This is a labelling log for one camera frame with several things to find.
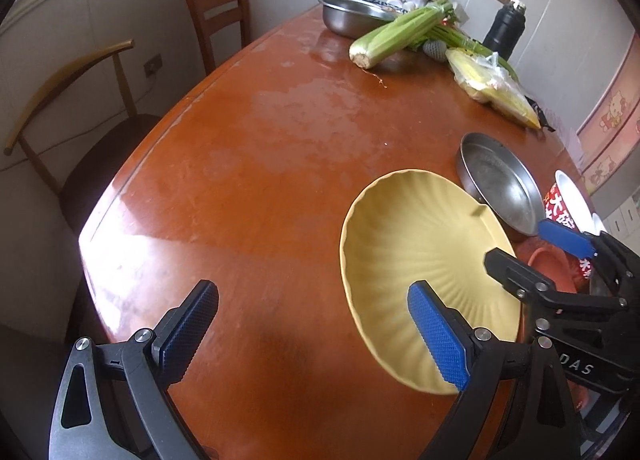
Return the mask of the large red noodle bowl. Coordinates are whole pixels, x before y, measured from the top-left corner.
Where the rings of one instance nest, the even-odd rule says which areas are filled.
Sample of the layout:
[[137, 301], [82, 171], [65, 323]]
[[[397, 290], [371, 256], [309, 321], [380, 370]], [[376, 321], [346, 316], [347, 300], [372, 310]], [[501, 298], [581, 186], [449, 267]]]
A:
[[544, 197], [544, 210], [550, 220], [578, 232], [596, 233], [588, 203], [570, 176], [554, 173], [554, 183]]

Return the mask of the yellow shell-shaped plate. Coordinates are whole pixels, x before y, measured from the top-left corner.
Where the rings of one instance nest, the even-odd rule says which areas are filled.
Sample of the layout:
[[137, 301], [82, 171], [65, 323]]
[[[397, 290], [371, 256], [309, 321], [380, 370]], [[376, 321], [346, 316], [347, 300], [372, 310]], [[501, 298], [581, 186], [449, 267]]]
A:
[[458, 185], [425, 170], [387, 173], [352, 202], [341, 231], [340, 266], [352, 319], [378, 364], [428, 394], [453, 395], [407, 303], [426, 281], [472, 327], [514, 341], [521, 304], [485, 270], [485, 254], [513, 251], [497, 217]]

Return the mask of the orange plastic basin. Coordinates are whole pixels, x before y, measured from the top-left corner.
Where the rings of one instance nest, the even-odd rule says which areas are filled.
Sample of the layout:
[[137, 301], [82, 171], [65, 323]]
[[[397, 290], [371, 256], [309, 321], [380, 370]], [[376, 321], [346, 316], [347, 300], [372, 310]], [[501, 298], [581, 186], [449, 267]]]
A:
[[[529, 238], [515, 247], [516, 257], [529, 267], [554, 281], [556, 290], [567, 293], [587, 292], [588, 278], [582, 274], [577, 258], [565, 253], [538, 238]], [[526, 316], [521, 309], [518, 342], [525, 336]], [[586, 408], [589, 402], [588, 390], [581, 385], [567, 381], [576, 411]]]

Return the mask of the small red noodle bowl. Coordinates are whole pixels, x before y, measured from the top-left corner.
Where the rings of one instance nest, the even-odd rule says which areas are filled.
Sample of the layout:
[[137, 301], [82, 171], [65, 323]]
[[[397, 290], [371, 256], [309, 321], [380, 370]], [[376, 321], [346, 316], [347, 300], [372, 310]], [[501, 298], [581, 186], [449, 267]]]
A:
[[[579, 228], [579, 230], [583, 235], [592, 236], [598, 236], [601, 232], [606, 232], [605, 224], [596, 212], [591, 214], [590, 222], [582, 224], [582, 227]], [[592, 246], [588, 256], [586, 258], [579, 259], [580, 272], [585, 279], [589, 279], [591, 277], [591, 273], [593, 271], [591, 260], [596, 256], [596, 253], [596, 248]]]

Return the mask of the round steel pan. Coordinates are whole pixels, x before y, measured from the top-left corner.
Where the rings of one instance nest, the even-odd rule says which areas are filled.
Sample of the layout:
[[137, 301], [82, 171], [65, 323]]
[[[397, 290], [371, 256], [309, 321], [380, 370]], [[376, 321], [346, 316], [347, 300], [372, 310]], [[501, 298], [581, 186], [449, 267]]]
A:
[[512, 234], [522, 238], [538, 234], [544, 204], [536, 180], [502, 142], [483, 133], [465, 134], [456, 170], [463, 189], [489, 206]]

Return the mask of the hello kitty pink curtain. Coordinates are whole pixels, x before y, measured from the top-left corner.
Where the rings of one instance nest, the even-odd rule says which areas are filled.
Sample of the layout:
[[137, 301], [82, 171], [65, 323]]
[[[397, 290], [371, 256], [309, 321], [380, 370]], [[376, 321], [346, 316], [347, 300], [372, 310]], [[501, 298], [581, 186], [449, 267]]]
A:
[[596, 192], [639, 145], [639, 35], [597, 107], [578, 131], [582, 145], [582, 181]]

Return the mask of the bagged yellow corn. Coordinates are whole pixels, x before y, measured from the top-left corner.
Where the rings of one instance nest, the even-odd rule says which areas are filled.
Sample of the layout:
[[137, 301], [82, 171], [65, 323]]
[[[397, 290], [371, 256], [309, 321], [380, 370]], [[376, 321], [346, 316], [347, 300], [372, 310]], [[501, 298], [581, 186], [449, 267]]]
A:
[[464, 48], [448, 48], [446, 58], [456, 83], [476, 102], [488, 104], [512, 121], [541, 129], [538, 114], [509, 72], [495, 62]]

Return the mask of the white foam-netted fruit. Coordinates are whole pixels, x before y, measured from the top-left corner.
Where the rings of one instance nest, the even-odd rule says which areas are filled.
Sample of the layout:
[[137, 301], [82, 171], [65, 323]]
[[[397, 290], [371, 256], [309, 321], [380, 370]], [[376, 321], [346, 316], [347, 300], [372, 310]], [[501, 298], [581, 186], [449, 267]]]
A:
[[437, 62], [447, 61], [447, 44], [441, 40], [429, 40], [422, 45], [423, 53]]

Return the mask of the black thermos bottle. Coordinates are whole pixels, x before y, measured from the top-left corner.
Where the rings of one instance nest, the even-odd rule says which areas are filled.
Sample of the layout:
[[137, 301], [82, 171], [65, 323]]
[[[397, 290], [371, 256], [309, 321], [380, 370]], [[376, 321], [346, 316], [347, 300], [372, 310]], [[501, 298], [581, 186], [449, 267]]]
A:
[[504, 4], [496, 13], [482, 44], [508, 60], [525, 30], [525, 13], [526, 5], [520, 0]]

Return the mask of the large celery bunch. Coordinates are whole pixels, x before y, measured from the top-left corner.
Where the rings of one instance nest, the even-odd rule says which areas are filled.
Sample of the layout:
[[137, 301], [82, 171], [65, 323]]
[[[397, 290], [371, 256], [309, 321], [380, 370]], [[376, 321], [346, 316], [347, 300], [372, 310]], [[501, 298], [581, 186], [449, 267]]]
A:
[[450, 0], [437, 0], [406, 12], [352, 42], [348, 50], [349, 59], [358, 68], [370, 70], [387, 57], [424, 38], [453, 13], [454, 4]]

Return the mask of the steel mixing bowl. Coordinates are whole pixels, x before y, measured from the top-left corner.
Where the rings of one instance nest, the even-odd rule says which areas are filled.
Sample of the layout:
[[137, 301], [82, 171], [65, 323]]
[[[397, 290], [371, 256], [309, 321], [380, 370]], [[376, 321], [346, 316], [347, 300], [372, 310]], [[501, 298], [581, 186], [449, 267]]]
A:
[[324, 25], [343, 38], [363, 35], [394, 21], [399, 12], [365, 0], [319, 0]]

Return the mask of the dark wooden slat chair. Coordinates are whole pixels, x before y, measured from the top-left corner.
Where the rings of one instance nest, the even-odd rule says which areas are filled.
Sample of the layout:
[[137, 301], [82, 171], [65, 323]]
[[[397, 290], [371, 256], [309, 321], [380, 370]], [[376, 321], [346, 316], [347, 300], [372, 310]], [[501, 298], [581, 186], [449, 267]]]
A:
[[198, 48], [206, 74], [217, 65], [212, 36], [225, 28], [237, 24], [240, 29], [241, 47], [252, 42], [250, 34], [250, 2], [248, 0], [185, 0], [194, 27]]

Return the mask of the black folding frame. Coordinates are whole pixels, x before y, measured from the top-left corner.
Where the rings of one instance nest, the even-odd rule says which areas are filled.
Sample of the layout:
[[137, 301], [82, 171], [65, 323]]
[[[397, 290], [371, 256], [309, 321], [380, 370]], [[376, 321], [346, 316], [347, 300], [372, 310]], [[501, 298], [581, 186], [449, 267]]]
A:
[[526, 100], [534, 110], [534, 113], [536, 113], [540, 127], [543, 130], [547, 130], [550, 133], [554, 133], [555, 128], [552, 128], [552, 126], [549, 124], [548, 119], [544, 114], [544, 110], [542, 110], [541, 106], [538, 105], [538, 102], [536, 102], [536, 100], [533, 100], [533, 98], [530, 98], [528, 96], [526, 96]]

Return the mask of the wall power socket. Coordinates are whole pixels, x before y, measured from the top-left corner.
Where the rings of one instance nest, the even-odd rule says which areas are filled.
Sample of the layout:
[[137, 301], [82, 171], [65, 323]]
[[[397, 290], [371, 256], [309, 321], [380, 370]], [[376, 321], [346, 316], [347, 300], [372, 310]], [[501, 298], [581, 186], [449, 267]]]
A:
[[143, 71], [144, 74], [147, 78], [150, 78], [151, 76], [155, 76], [158, 72], [158, 70], [160, 70], [160, 68], [163, 67], [163, 58], [161, 54], [156, 54], [155, 56], [153, 56], [152, 58], [150, 58], [149, 60], [145, 61], [144, 65], [143, 65]]

